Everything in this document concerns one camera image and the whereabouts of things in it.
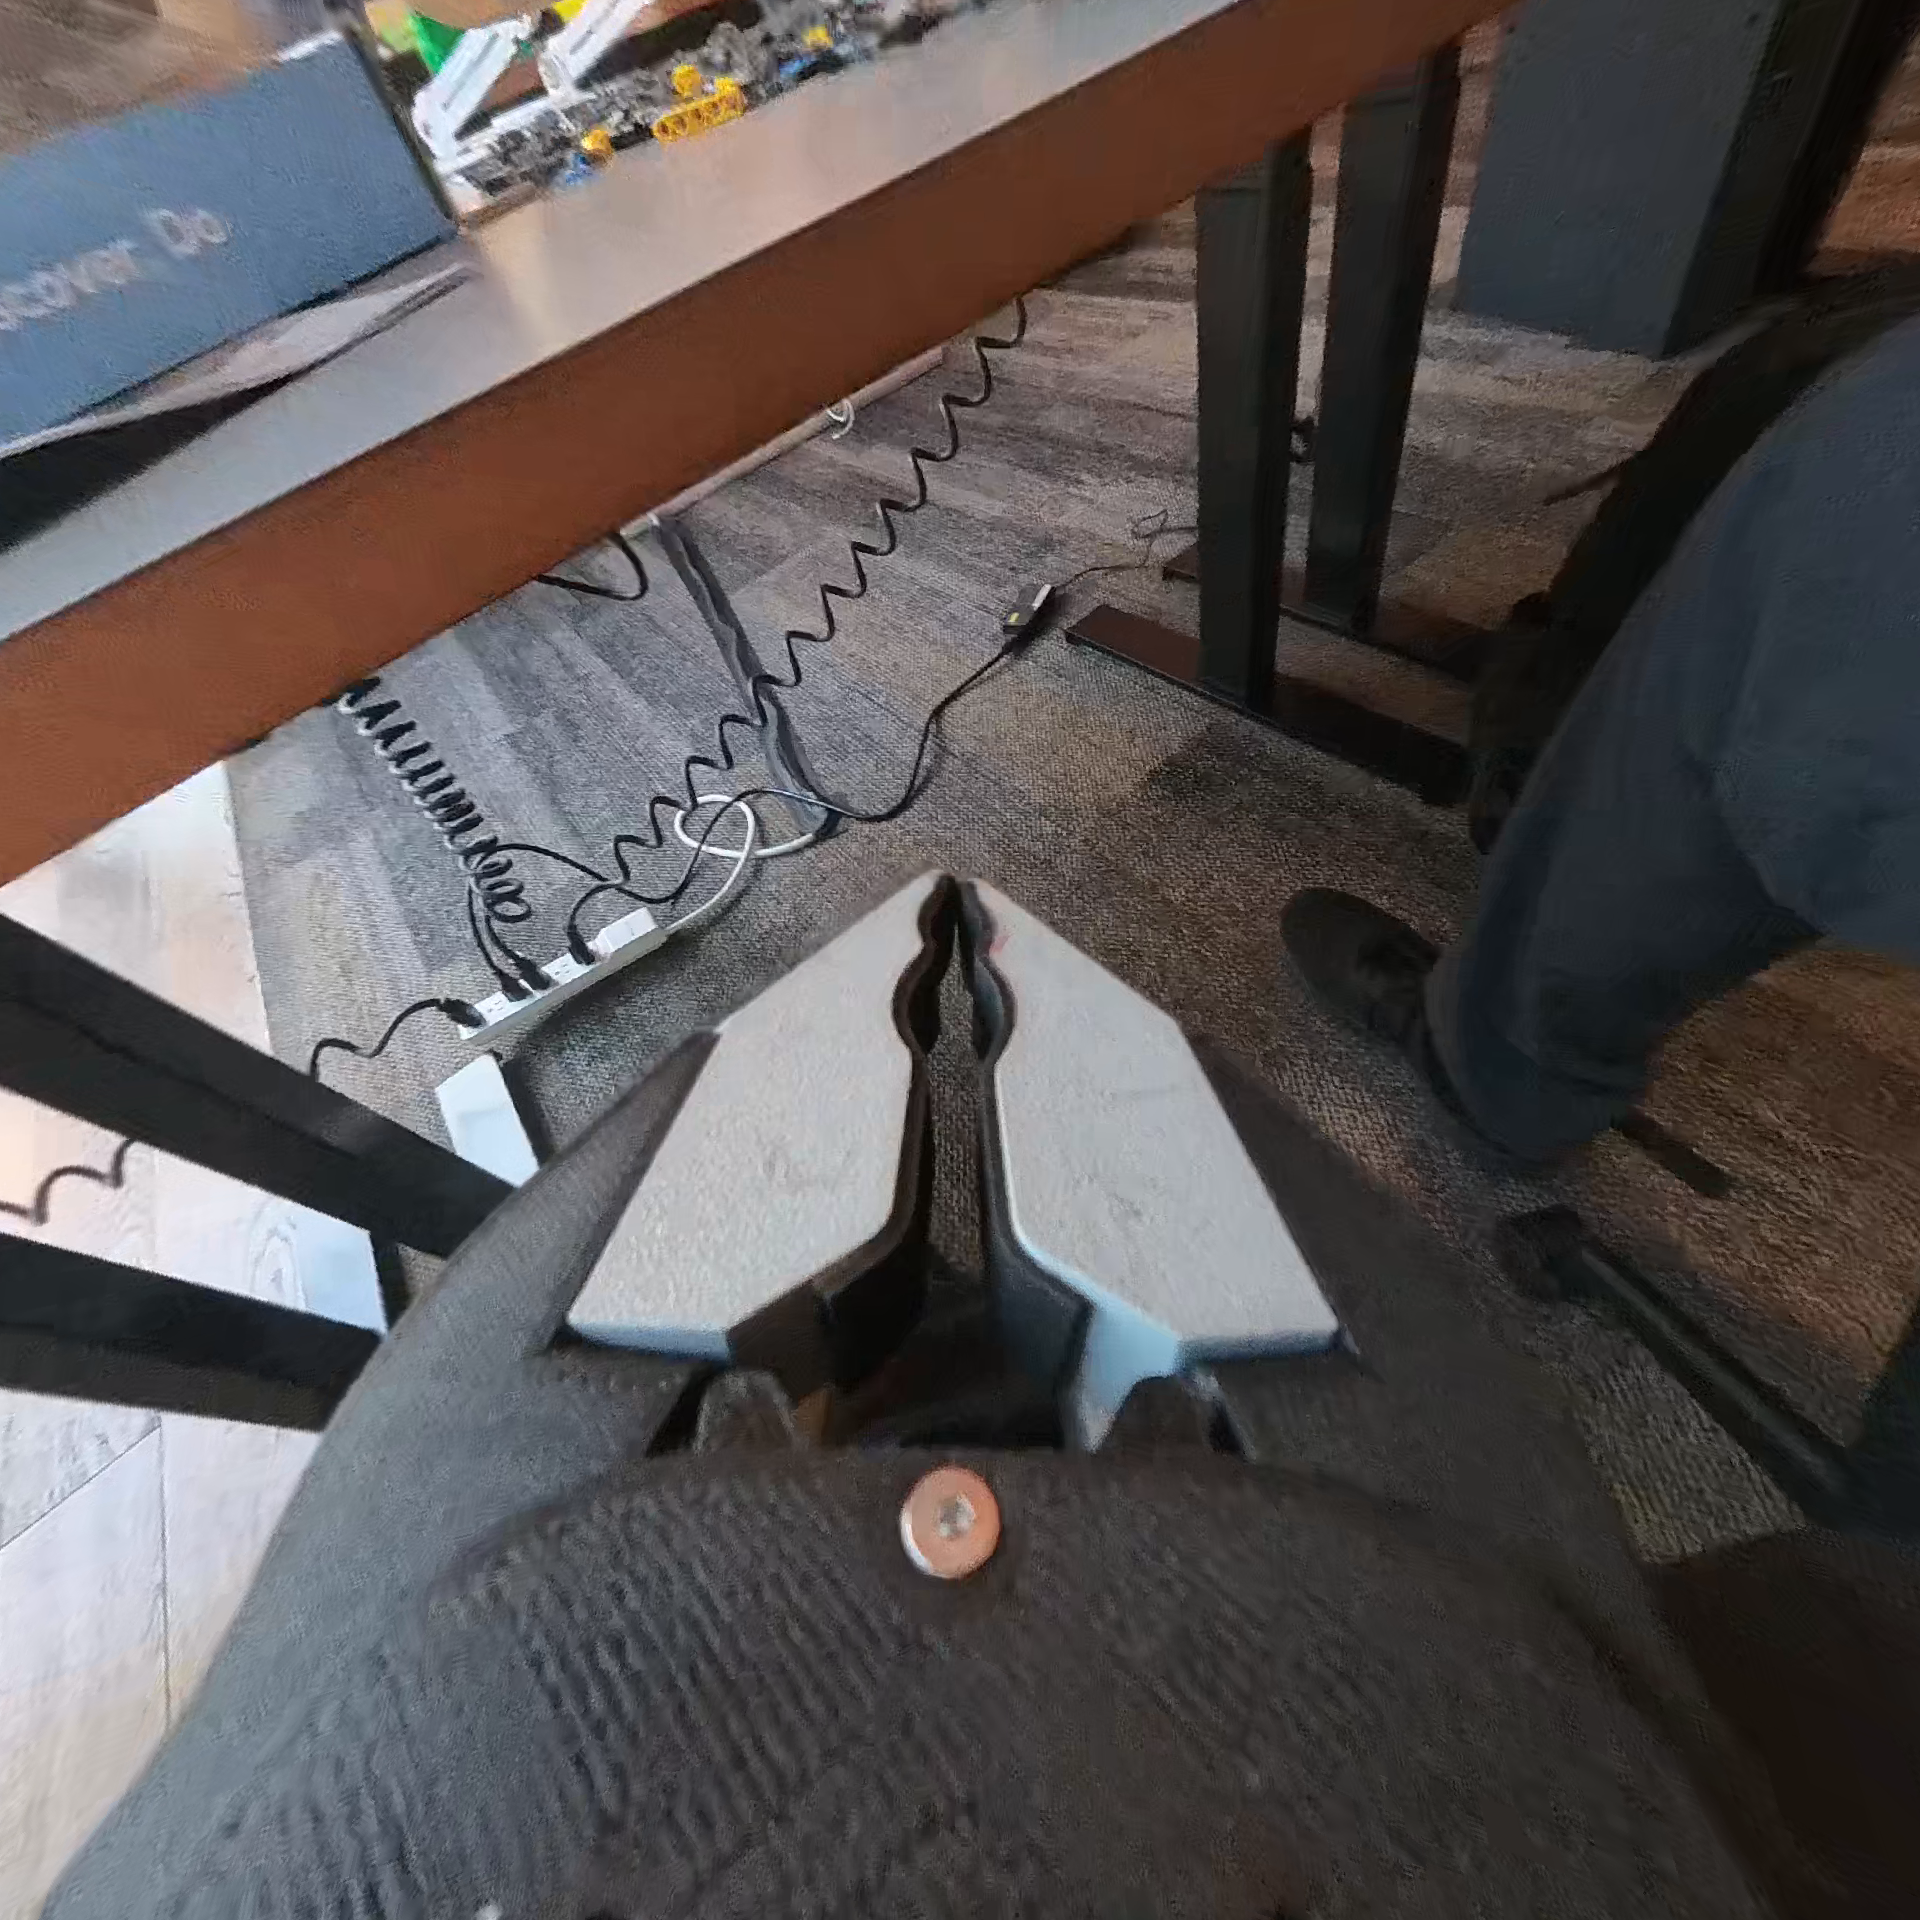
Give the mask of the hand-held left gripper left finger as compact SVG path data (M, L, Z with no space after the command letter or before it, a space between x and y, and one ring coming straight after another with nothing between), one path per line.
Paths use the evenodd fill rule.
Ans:
M901 884L720 1019L568 1307L682 1360L876 1360L920 1314L953 880Z

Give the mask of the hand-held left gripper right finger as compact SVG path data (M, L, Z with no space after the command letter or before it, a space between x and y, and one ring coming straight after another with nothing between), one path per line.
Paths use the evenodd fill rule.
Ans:
M1179 1023L1002 890L964 884L1000 1310L1095 1450L1147 1380L1324 1356L1337 1314Z

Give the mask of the black desk leg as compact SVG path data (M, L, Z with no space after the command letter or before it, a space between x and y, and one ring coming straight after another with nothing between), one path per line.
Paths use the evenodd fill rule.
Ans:
M1312 133L1195 196L1197 634L1091 606L1071 645L1256 718L1432 805L1470 786L1464 745L1278 666L1283 617L1460 681L1483 636L1382 596L1461 88L1461 39L1341 108L1322 354L1293 450L1312 228Z

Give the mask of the white adapter box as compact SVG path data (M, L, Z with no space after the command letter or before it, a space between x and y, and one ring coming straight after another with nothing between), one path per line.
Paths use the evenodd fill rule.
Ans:
M435 1083L449 1150L465 1163L522 1188L539 1170L538 1153L499 1057L474 1053Z

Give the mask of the white power strip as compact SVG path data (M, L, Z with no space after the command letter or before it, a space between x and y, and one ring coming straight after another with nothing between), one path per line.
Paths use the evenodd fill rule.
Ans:
M648 906L636 906L593 931L584 947L568 947L539 964L542 986L523 988L518 997L497 989L478 1002L455 1002L446 1019L451 1019L455 1031L470 1044L494 1044L527 1034L569 1002L652 956L666 938L667 926L659 924Z

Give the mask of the person's black shoe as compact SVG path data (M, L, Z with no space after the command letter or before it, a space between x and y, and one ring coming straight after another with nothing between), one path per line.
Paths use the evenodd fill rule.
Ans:
M1285 902L1280 936L1293 973L1328 1014L1402 1053L1420 1049L1435 942L1377 903L1328 885Z

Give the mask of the person's leg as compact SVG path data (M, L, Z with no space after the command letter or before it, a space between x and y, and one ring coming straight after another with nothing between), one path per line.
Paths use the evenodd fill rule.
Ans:
M1696 1009L1830 940L1917 958L1917 331L1741 455L1571 700L1428 978L1466 1123L1560 1160Z

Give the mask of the pile of small dark pieces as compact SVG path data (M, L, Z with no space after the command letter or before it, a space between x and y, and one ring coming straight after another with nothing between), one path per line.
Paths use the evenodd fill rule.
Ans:
M424 80L411 130L474 200L582 178L921 36L928 4L425 4L401 16Z

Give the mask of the blue cardboard box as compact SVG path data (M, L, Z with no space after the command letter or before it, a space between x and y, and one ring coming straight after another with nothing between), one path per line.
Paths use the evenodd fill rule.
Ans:
M3 442L454 240L361 41L323 32L2 164Z

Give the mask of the grey cabinet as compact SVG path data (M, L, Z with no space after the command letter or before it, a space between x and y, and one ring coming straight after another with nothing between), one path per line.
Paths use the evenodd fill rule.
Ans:
M1453 306L1667 357L1757 294L1859 4L1527 1L1501 23Z

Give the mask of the black desk frame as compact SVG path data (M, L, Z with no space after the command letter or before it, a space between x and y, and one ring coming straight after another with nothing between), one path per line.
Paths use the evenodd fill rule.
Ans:
M2 1086L376 1242L447 1258L509 1196L490 1170L2 924ZM3 1236L2 1383L43 1397L319 1430L381 1334Z

